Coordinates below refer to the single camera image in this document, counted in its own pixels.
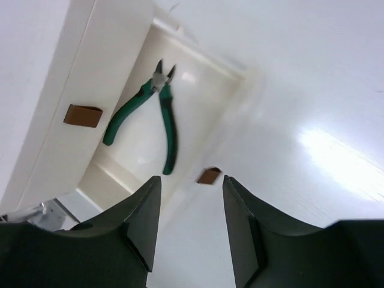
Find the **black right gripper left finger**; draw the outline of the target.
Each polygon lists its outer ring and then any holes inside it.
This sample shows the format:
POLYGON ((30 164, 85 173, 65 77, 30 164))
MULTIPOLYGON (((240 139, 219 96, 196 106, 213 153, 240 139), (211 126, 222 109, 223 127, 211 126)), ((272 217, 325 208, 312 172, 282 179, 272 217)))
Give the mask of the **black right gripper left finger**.
POLYGON ((1 225, 2 287, 145 287, 154 265, 161 178, 70 230, 1 225))

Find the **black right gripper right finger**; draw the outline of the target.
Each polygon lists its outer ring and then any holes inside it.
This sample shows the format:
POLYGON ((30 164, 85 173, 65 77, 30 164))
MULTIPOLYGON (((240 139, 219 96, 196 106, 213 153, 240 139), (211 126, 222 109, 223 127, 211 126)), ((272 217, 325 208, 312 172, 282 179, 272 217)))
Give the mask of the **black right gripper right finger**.
POLYGON ((382 287, 383 221, 341 220, 321 228, 223 181, 237 287, 382 287))

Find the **white drawer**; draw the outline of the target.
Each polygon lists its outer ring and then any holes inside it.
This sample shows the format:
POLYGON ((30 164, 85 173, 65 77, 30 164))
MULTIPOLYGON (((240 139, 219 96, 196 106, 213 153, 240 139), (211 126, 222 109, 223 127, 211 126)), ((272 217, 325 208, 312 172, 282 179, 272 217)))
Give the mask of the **white drawer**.
MULTIPOLYGON (((228 105, 240 95, 246 71, 155 20, 118 106, 151 77, 159 61, 165 72, 175 68, 171 90, 179 143, 172 174, 161 178, 161 204, 166 206, 187 179, 228 105)), ((166 132, 159 99, 154 95, 124 121, 112 145, 99 144, 77 191, 97 209, 107 209, 133 194, 150 177, 161 175, 166 155, 166 132)))

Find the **white drawer cabinet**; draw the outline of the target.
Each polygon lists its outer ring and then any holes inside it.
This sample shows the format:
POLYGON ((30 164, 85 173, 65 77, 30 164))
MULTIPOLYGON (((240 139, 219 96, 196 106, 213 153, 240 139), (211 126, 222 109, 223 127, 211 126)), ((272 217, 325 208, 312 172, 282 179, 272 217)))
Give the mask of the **white drawer cabinet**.
POLYGON ((1 212, 74 191, 154 18, 151 1, 1 2, 1 212))

